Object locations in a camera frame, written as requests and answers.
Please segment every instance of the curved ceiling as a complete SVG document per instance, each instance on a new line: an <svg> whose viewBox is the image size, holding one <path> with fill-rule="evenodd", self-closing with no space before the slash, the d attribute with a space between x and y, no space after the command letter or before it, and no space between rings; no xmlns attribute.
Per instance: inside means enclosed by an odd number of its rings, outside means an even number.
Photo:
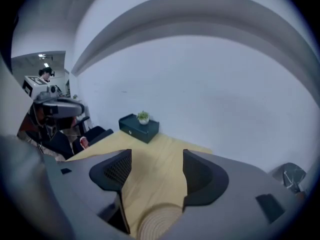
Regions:
<svg viewBox="0 0 320 240"><path fill-rule="evenodd" d="M282 17L252 0L149 0L120 15L86 47L72 73L106 56L158 38L201 35L230 39L272 57L295 75L320 106L319 61Z"/></svg>

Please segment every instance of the equipment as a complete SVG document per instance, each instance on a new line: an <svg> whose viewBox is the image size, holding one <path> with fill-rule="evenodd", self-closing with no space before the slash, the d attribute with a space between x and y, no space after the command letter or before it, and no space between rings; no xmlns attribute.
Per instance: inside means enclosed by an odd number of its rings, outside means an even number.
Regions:
<svg viewBox="0 0 320 240"><path fill-rule="evenodd" d="M39 129L40 141L52 140L57 131L70 128L73 118L85 111L80 102L60 97L55 85L38 76L25 76L22 88L33 100L28 114Z"/></svg>

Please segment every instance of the storage box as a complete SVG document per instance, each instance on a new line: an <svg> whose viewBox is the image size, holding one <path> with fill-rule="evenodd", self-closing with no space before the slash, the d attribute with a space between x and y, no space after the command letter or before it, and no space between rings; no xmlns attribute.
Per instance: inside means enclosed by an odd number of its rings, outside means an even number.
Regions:
<svg viewBox="0 0 320 240"><path fill-rule="evenodd" d="M149 143L159 132L159 122L149 120L148 124L142 125L135 114L129 114L119 119L119 129L144 143Z"/></svg>

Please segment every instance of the wooden desk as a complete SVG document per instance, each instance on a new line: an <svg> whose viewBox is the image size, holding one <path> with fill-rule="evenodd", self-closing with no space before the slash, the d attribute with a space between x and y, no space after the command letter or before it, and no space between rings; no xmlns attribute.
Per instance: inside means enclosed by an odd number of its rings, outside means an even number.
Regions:
<svg viewBox="0 0 320 240"><path fill-rule="evenodd" d="M146 144L118 131L68 161L124 149L132 149L132 169L122 188L122 198L131 236L135 238L141 215L147 209L161 203L182 207L187 195L183 149L210 154L212 151L161 133Z"/></svg>

